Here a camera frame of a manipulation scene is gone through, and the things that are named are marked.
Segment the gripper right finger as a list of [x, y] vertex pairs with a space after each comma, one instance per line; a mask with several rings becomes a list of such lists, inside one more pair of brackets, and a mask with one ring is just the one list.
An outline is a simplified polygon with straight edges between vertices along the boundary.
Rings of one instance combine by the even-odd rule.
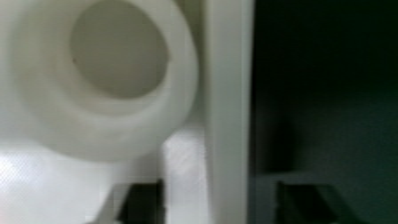
[[340, 224], [323, 184], [276, 183], [276, 224]]

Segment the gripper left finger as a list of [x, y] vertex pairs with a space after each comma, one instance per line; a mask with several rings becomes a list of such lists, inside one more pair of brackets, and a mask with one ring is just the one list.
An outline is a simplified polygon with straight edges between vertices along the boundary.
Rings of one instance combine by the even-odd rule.
[[163, 182], [133, 184], [115, 220], [120, 224], [163, 224]]

